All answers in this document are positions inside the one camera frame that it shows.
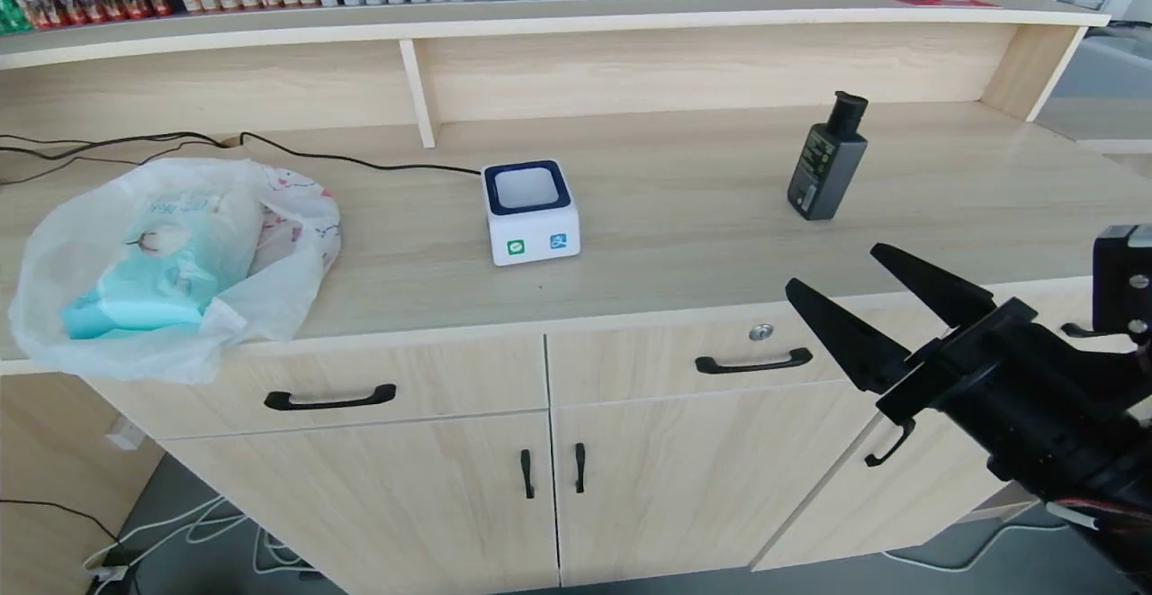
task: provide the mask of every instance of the bottle cap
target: bottle cap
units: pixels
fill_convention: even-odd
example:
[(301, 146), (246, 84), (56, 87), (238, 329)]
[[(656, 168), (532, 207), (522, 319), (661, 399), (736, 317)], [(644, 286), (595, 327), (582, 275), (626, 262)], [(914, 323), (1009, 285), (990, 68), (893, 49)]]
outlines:
[(836, 136), (852, 136), (861, 126), (861, 118), (867, 108), (867, 99), (836, 91), (836, 104), (828, 115), (828, 131)]

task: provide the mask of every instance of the white plastic bag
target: white plastic bag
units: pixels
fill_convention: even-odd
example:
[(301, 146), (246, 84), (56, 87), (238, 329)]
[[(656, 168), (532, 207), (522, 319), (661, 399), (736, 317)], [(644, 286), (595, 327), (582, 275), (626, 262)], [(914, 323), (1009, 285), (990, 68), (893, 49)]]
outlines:
[[(264, 206), (247, 279), (209, 304), (198, 326), (73, 340), (60, 312), (122, 255), (124, 234), (152, 195), (245, 187)], [(311, 179), (251, 160), (167, 158), (56, 206), (32, 232), (8, 318), (36, 364), (90, 377), (211, 382), (220, 351), (250, 339), (291, 340), (340, 251), (340, 211)]]

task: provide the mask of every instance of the white box device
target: white box device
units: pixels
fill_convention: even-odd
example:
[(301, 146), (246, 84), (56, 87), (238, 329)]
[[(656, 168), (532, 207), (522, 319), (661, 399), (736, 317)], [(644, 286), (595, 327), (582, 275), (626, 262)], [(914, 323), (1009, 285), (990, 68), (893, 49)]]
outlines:
[(497, 266), (579, 254), (579, 216), (560, 164), (533, 160), (480, 171)]

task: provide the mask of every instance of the drawer handle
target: drawer handle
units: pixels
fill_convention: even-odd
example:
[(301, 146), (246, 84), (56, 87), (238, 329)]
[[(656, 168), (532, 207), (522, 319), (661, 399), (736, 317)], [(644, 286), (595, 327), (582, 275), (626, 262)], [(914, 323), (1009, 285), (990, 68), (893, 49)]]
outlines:
[(392, 401), (396, 398), (396, 384), (380, 384), (376, 386), (372, 394), (363, 399), (349, 399), (347, 401), (313, 401), (311, 404), (296, 404), (291, 400), (291, 393), (285, 391), (272, 391), (264, 398), (264, 406), (273, 411), (321, 411), (324, 408), (350, 408), (353, 406), (376, 406)]
[(696, 357), (696, 371), (703, 375), (732, 375), (734, 372), (759, 372), (760, 370), (782, 370), (785, 368), (799, 368), (812, 360), (812, 353), (806, 347), (797, 347), (788, 351), (787, 361), (774, 363), (757, 363), (755, 366), (721, 366), (711, 356)]
[(869, 467), (880, 467), (880, 465), (887, 462), (888, 458), (892, 458), (892, 454), (895, 453), (897, 449), (903, 446), (905, 442), (908, 442), (908, 438), (912, 435), (915, 429), (916, 420), (908, 420), (903, 424), (900, 424), (900, 439), (896, 440), (896, 444), (893, 444), (892, 449), (879, 458), (876, 457), (876, 453), (869, 453), (867, 457), (864, 458), (864, 464)]
[(584, 494), (584, 443), (576, 443), (576, 494)]
[(536, 498), (536, 490), (532, 489), (532, 452), (526, 449), (520, 452), (520, 470), (524, 473), (524, 497), (531, 500)]
[(1093, 330), (1085, 330), (1076, 323), (1064, 323), (1060, 325), (1060, 331), (1064, 333), (1066, 337), (1070, 339), (1094, 339), (1097, 337), (1106, 337), (1108, 332), (1097, 332)]

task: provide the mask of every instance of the black bottle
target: black bottle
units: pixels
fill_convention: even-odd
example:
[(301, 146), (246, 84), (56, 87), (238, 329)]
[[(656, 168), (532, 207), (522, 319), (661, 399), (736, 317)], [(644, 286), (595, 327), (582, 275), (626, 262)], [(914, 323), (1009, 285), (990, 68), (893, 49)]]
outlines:
[(788, 184), (788, 202), (804, 219), (818, 221), (836, 214), (867, 148), (867, 141), (856, 131), (865, 108), (867, 99), (836, 91), (828, 122), (813, 125), (808, 131)]

